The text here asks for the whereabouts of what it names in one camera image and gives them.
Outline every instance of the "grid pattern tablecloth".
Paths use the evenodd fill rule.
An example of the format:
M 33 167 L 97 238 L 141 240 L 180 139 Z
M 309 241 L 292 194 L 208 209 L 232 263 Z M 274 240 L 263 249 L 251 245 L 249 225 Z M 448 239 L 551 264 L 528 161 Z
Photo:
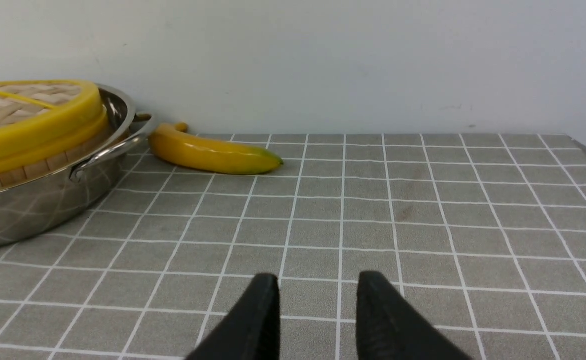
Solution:
M 232 140 L 285 165 L 212 175 L 140 148 L 93 209 L 0 248 L 0 359 L 178 359 L 258 272 L 281 280 L 283 359 L 356 359 L 364 270 L 474 358 L 586 359 L 586 157 L 568 137 Z

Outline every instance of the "yellow banana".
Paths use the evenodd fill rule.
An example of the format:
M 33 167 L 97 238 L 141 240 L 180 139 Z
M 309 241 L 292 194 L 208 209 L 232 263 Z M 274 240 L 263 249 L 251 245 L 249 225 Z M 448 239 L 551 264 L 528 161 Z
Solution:
M 186 129 L 185 123 L 161 123 L 148 137 L 153 155 L 177 166 L 233 175 L 268 173 L 284 163 L 265 148 L 197 137 Z

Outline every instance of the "yellow steamer rim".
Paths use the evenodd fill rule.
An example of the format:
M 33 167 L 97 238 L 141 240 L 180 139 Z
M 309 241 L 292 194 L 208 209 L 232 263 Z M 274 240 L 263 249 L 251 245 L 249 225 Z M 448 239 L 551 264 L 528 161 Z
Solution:
M 110 134 L 92 82 L 0 82 L 0 188 L 71 164 Z

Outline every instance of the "metal handle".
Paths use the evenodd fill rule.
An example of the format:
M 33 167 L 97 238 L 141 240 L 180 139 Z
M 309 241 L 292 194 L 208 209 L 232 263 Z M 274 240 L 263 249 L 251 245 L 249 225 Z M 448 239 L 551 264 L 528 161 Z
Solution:
M 155 121 L 155 119 L 153 119 L 153 116 L 148 113 L 139 112 L 135 114 L 135 119 L 133 120 L 133 123 L 139 122 L 146 122 L 146 124 L 137 132 L 135 132 L 135 134 L 132 134 L 131 136 L 127 137 L 124 141 L 118 143 L 115 146 L 111 146 L 97 153 L 94 153 L 88 159 L 79 162 L 78 164 L 73 166 L 73 168 L 71 168 L 69 180 L 74 183 L 79 182 L 82 179 L 82 175 L 85 169 L 91 166 L 96 166 L 97 164 L 105 162 L 107 160 L 119 157 L 119 155 L 128 152 L 128 150 L 139 145 L 139 143 L 141 143 L 142 141 L 145 141 L 157 127 L 157 121 Z

